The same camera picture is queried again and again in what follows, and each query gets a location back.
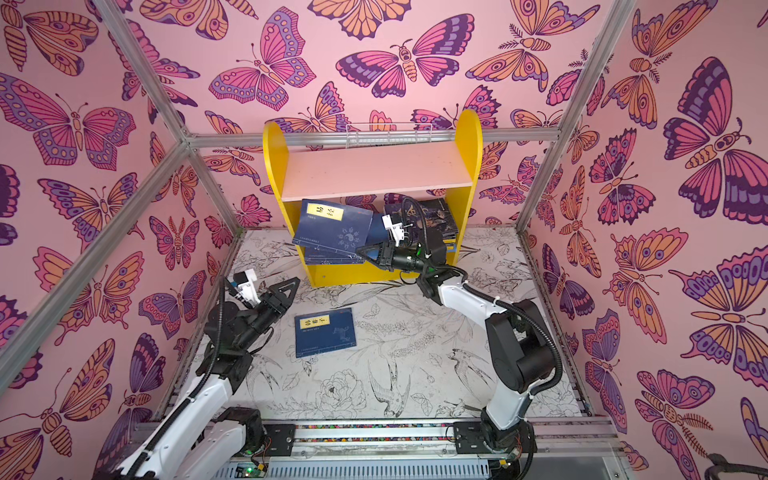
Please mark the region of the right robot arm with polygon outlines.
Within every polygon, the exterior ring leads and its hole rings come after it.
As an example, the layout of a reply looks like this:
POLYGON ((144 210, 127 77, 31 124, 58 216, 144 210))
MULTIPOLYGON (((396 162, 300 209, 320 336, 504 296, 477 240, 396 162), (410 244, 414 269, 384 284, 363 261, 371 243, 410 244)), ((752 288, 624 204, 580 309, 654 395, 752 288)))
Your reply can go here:
POLYGON ((481 431, 493 451, 511 451, 533 440, 526 421, 532 401, 557 386, 563 376, 562 357, 539 307, 530 300, 504 302, 469 283, 469 274, 447 263, 447 248, 439 230, 403 214, 381 220, 387 238, 365 245, 356 254, 380 270, 413 273, 422 295, 456 311, 484 328, 497 377, 493 396, 481 410, 481 431))

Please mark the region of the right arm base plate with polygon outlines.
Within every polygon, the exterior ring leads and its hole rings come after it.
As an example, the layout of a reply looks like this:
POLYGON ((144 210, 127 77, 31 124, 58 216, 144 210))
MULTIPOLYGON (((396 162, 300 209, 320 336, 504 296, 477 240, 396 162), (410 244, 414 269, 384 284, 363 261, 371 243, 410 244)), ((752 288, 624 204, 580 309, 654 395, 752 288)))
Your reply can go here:
POLYGON ((452 424, 453 443, 459 454, 507 454, 537 453, 532 426, 520 421, 507 430, 499 430, 484 421, 457 421, 452 424))

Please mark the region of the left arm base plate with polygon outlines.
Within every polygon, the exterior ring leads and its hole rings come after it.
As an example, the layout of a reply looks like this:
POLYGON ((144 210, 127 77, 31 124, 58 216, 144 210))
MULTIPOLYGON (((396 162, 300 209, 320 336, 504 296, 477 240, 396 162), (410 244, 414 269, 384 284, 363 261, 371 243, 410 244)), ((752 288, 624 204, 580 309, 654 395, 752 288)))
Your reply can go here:
POLYGON ((290 457, 296 430, 297 425, 294 423, 267 423, 264 426, 263 445, 257 455, 262 458, 290 457))

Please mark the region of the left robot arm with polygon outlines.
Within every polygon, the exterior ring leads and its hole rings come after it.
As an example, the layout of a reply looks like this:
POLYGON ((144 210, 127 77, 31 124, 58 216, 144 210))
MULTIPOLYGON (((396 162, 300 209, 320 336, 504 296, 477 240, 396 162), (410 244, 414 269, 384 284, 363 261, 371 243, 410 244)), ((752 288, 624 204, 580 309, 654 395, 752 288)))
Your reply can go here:
POLYGON ((231 407, 259 349, 293 305, 297 277, 259 290, 253 270, 223 279, 204 333, 209 343, 184 393, 146 440, 122 461, 96 468, 96 479, 209 479, 239 453, 266 450, 260 411, 231 407))

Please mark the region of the dark blue portrait book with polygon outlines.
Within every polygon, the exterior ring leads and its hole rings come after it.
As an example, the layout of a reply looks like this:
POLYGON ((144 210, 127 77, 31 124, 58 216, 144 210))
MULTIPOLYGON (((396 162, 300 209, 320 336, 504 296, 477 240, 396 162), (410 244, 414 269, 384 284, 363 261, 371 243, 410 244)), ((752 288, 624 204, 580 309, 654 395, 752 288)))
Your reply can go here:
POLYGON ((393 223, 403 225, 406 238, 409 240, 421 238, 421 216, 424 216, 428 228, 439 231, 444 242, 454 243, 458 234, 458 226, 445 200, 434 198, 418 201, 418 204, 421 214, 418 213, 414 202, 409 202, 406 208, 403 208, 402 199, 398 195, 394 195, 385 199, 384 209, 393 223))

